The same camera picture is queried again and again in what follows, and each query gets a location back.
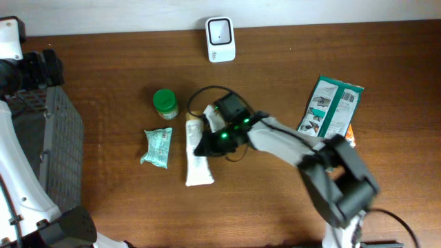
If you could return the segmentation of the white tube with tan cap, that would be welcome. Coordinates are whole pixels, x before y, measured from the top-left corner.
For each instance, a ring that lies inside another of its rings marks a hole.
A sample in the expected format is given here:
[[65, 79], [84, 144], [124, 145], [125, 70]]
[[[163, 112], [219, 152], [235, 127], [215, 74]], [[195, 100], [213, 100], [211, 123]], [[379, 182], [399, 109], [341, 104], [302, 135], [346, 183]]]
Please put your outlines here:
[[187, 154], [187, 177], [185, 185], [187, 187], [211, 185], [214, 183], [214, 178], [209, 169], [207, 158], [194, 154], [195, 149], [202, 139], [203, 122], [200, 118], [191, 115], [189, 112], [185, 116]]

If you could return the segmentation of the green lid glass jar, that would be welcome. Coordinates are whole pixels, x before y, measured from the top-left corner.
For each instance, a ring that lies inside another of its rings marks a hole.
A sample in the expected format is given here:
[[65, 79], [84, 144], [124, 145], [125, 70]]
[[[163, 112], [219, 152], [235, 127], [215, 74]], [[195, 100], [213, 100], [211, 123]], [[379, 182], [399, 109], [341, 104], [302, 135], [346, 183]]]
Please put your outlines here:
[[176, 95], [169, 89], [162, 89], [153, 95], [153, 104], [158, 114], [165, 120], [178, 116]]

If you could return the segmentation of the pale green tissue packet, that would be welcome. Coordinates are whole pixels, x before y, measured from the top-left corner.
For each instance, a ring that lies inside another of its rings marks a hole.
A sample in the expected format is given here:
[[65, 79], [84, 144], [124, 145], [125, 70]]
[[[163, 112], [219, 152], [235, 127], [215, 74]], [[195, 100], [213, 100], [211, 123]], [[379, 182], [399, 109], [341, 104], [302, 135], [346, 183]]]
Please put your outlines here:
[[145, 130], [148, 141], [147, 152], [142, 155], [140, 164], [149, 162], [156, 167], [167, 169], [167, 162], [170, 152], [172, 139], [172, 128], [157, 129], [152, 131]]

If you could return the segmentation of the green 3M wipes package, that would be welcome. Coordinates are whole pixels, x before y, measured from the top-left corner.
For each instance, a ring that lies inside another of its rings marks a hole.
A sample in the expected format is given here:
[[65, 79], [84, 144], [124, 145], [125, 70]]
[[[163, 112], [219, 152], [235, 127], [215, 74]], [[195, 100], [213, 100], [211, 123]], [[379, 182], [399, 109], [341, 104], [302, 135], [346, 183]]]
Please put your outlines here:
[[321, 138], [345, 136], [364, 90], [358, 85], [320, 76], [297, 130]]

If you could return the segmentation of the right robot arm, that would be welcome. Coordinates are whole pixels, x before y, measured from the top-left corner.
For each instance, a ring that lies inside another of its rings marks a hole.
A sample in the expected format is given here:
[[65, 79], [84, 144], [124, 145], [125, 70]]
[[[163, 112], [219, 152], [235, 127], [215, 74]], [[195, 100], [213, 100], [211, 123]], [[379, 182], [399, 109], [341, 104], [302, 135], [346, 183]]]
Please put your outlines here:
[[271, 154], [298, 169], [326, 222], [322, 247], [361, 247], [361, 227], [380, 186], [355, 149], [339, 134], [320, 138], [253, 111], [230, 92], [197, 114], [205, 130], [195, 156], [226, 156], [241, 145]]

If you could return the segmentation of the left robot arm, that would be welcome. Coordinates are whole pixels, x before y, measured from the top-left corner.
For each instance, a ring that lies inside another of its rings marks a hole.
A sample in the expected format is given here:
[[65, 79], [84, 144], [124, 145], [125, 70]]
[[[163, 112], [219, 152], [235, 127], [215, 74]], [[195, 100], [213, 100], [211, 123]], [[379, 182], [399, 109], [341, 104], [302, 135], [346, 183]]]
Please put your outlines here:
[[1, 246], [123, 247], [81, 204], [83, 122], [54, 50], [22, 51], [25, 24], [1, 19]]

